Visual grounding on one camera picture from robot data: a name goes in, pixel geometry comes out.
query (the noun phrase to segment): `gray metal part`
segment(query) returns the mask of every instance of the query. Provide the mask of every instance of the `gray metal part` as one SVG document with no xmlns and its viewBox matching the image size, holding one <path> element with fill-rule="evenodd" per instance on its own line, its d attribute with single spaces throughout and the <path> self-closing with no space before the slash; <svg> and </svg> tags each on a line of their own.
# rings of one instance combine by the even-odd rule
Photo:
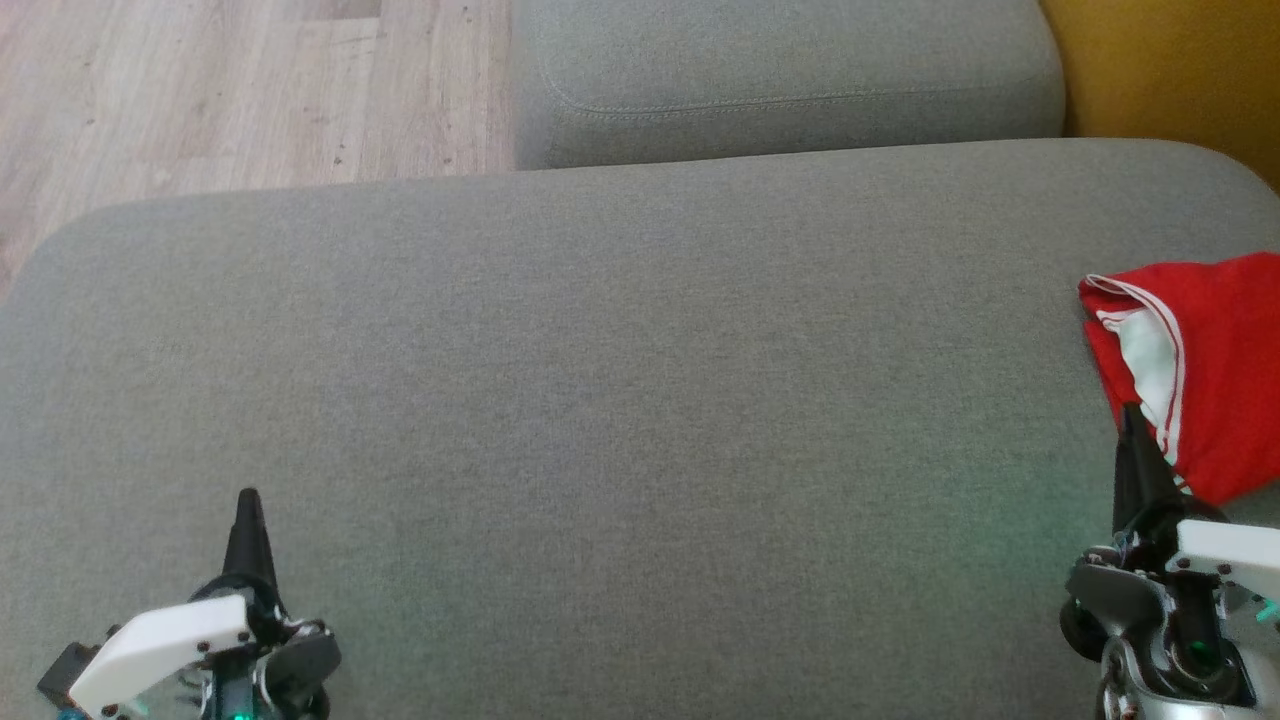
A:
<svg viewBox="0 0 1280 720">
<path fill-rule="evenodd" d="M 1102 655 L 1103 702 L 1107 720 L 1121 720 L 1124 711 L 1142 720 L 1280 720 L 1280 675 L 1261 655 L 1239 650 L 1245 676 L 1257 698 L 1254 707 L 1166 698 L 1147 687 L 1138 674 L 1138 656 L 1125 639 L 1111 638 Z"/>
<path fill-rule="evenodd" d="M 1080 562 L 1066 592 L 1098 620 L 1111 637 L 1142 624 L 1160 623 L 1169 594 L 1164 585 L 1128 570 Z"/>
</svg>

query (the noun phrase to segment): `gray sofa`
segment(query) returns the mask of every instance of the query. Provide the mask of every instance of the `gray sofa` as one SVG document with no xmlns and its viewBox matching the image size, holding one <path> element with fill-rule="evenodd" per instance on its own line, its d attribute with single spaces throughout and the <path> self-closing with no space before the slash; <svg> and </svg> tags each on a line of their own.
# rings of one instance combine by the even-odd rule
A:
<svg viewBox="0 0 1280 720">
<path fill-rule="evenodd" d="M 0 310 L 0 698 L 184 600 L 252 484 L 335 719 L 1091 716 L 1075 283 L 1277 238 L 1247 169 L 1132 140 L 93 213 Z"/>
<path fill-rule="evenodd" d="M 524 169 L 1047 137 L 1036 0 L 522 0 Z"/>
</svg>

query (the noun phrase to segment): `wooden floor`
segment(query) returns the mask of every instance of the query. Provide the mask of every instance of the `wooden floor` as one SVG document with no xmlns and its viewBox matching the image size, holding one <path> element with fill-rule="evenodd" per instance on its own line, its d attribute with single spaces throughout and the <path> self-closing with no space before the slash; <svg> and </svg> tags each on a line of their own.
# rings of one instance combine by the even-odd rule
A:
<svg viewBox="0 0 1280 720">
<path fill-rule="evenodd" d="M 509 0 L 0 0 L 0 297 L 93 208 L 511 167 Z"/>
</svg>

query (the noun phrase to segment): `yellow wall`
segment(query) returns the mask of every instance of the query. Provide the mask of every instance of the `yellow wall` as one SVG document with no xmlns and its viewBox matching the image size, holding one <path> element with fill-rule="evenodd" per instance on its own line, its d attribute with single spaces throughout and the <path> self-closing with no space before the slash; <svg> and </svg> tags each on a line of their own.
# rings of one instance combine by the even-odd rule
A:
<svg viewBox="0 0 1280 720">
<path fill-rule="evenodd" d="M 1041 0 L 1068 135 L 1226 152 L 1280 188 L 1280 0 Z"/>
</svg>

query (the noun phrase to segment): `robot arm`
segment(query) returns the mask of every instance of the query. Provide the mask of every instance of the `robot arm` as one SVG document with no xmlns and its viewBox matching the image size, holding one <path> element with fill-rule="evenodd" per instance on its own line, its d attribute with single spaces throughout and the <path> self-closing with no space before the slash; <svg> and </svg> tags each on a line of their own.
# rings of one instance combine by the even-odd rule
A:
<svg viewBox="0 0 1280 720">
<path fill-rule="evenodd" d="M 111 635 L 67 694 L 91 720 L 108 720 L 122 705 L 206 655 L 255 642 L 238 594 L 152 610 Z"/>
<path fill-rule="evenodd" d="M 1102 666 L 1097 717 L 1280 719 L 1280 676 L 1224 635 L 1230 585 L 1280 597 L 1280 530 L 1231 525 L 1180 491 L 1128 406 L 1114 538 L 1076 561 L 1060 624 Z"/>
<path fill-rule="evenodd" d="M 60 710 L 122 720 L 146 715 L 141 693 L 197 670 L 201 720 L 325 720 L 323 683 L 340 661 L 323 621 L 285 614 L 261 500 L 244 489 L 218 578 L 189 602 L 129 620 L 101 647 L 72 643 L 38 688 Z"/>
</svg>

